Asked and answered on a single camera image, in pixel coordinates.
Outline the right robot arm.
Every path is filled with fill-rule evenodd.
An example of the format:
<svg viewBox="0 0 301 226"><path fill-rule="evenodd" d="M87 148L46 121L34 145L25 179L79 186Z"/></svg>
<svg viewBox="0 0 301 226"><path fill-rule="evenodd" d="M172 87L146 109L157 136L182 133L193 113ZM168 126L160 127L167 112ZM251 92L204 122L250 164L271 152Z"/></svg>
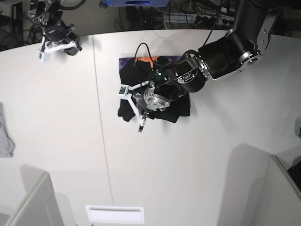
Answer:
<svg viewBox="0 0 301 226"><path fill-rule="evenodd" d="M82 50L80 37L74 33L75 25L66 25L62 20L63 11L76 10L85 3L66 7L59 0L32 0L27 19L33 23L42 35L39 59L41 62L49 60L54 52L61 51L74 56Z"/></svg>

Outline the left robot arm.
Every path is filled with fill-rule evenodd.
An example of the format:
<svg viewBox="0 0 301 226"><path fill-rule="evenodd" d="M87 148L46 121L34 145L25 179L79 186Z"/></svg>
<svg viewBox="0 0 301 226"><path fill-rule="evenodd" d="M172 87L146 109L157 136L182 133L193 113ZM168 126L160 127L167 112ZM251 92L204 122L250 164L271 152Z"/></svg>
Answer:
<svg viewBox="0 0 301 226"><path fill-rule="evenodd" d="M198 51L186 51L179 61L157 64L147 85L135 92L131 105L139 114L165 111L186 93L200 91L208 78L217 80L257 63L270 42L270 34L286 0L240 1L233 28Z"/></svg>

